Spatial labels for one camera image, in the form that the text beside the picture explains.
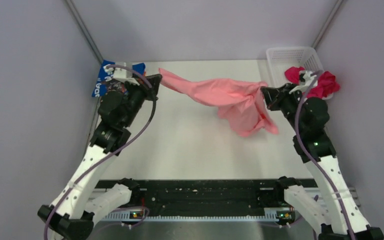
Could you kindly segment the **pink t-shirt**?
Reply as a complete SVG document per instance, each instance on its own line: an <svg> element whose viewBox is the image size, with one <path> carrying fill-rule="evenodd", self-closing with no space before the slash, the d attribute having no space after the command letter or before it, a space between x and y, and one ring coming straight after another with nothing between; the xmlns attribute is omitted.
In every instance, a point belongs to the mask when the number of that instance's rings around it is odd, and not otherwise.
<svg viewBox="0 0 384 240"><path fill-rule="evenodd" d="M217 116L227 120L230 129L240 137L249 137L261 129L278 134L279 128L265 106L261 88L265 81L250 82L232 78L190 81L164 68L161 85L191 98L204 106L217 108Z"/></svg>

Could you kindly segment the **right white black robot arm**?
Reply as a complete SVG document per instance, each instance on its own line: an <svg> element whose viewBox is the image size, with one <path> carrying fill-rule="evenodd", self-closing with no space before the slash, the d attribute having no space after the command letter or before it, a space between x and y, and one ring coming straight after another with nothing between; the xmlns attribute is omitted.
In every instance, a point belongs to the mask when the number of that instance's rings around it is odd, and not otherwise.
<svg viewBox="0 0 384 240"><path fill-rule="evenodd" d="M379 227L371 226L360 212L339 166L337 152L325 130L328 105L318 97L306 97L295 85L262 87L270 111L281 111L295 131L293 146L311 173L325 206L310 197L293 177L276 181L273 200L291 205L311 226L318 240L383 240Z"/></svg>

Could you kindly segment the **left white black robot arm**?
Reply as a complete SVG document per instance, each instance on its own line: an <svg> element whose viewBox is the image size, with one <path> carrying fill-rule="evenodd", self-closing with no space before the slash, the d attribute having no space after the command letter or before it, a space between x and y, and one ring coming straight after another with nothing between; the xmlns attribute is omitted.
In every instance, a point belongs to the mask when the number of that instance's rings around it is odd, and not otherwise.
<svg viewBox="0 0 384 240"><path fill-rule="evenodd" d="M124 178L102 195L91 198L107 168L136 137L129 127L145 101L156 112L161 74L138 75L130 82L119 82L117 89L100 99L100 123L94 130L80 164L62 192L37 215L44 222L45 240L86 240L95 225L118 207L134 207L140 202L138 184Z"/></svg>

